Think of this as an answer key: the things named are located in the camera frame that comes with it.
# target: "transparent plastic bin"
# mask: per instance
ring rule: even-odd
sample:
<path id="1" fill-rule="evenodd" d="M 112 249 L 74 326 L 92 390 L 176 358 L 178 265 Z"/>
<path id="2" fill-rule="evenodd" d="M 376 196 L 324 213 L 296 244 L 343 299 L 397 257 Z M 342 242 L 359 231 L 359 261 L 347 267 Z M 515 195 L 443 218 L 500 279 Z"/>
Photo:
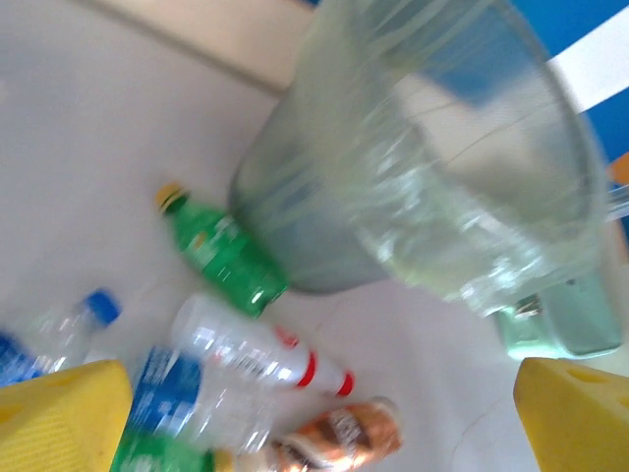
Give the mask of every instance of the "transparent plastic bin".
<path id="1" fill-rule="evenodd" d="M 326 0 L 232 184 L 292 286 L 393 275 L 483 314 L 592 268 L 601 159 L 497 0 Z"/>

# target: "white stripe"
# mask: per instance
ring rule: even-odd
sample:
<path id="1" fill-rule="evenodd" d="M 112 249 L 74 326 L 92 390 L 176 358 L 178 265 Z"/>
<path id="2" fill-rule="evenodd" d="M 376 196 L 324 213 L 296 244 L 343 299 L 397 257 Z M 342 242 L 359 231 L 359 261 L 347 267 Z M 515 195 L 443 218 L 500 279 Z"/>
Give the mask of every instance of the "white stripe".
<path id="1" fill-rule="evenodd" d="M 629 7 L 549 62 L 578 111 L 629 88 Z"/>

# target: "light green object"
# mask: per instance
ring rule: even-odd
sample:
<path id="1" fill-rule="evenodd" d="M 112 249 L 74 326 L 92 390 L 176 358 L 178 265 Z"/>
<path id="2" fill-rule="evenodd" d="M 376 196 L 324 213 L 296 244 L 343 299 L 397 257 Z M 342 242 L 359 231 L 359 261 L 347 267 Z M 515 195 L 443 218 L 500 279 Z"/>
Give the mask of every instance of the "light green object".
<path id="1" fill-rule="evenodd" d="M 291 286 L 489 315 L 596 266 L 602 158 L 500 0 L 326 0 L 230 207 Z"/>
<path id="2" fill-rule="evenodd" d="M 175 440 L 126 430 L 110 472 L 217 472 L 211 452 Z"/>
<path id="3" fill-rule="evenodd" d="M 230 302 L 252 317 L 288 287 L 270 256 L 225 211 L 189 200 L 178 184 L 155 202 L 170 220 L 177 248 Z"/>
<path id="4" fill-rule="evenodd" d="M 517 360 L 585 359 L 622 344 L 622 328 L 597 271 L 547 288 L 494 316 L 507 353 Z"/>

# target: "blue bottle cap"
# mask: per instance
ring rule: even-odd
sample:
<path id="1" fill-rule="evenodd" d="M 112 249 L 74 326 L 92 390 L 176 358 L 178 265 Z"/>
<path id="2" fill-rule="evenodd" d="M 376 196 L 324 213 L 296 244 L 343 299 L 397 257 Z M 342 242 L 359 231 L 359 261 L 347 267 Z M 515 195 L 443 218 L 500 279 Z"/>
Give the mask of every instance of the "blue bottle cap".
<path id="1" fill-rule="evenodd" d="M 120 315 L 120 305 L 104 288 L 94 290 L 84 298 L 84 303 L 104 326 L 109 326 Z"/>

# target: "green plastic bottle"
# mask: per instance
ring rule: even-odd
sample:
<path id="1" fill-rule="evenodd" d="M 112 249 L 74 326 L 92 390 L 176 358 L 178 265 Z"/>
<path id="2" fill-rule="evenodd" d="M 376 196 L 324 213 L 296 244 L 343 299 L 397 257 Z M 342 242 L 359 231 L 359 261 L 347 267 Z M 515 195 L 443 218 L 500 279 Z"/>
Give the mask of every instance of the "green plastic bottle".
<path id="1" fill-rule="evenodd" d="M 184 443 L 135 430 L 125 430 L 110 472 L 229 472 L 227 452 L 199 452 Z"/>
<path id="2" fill-rule="evenodd" d="M 225 211 L 191 202 L 177 183 L 164 186 L 155 202 L 179 251 L 237 308 L 256 318 L 288 287 L 279 266 Z"/>

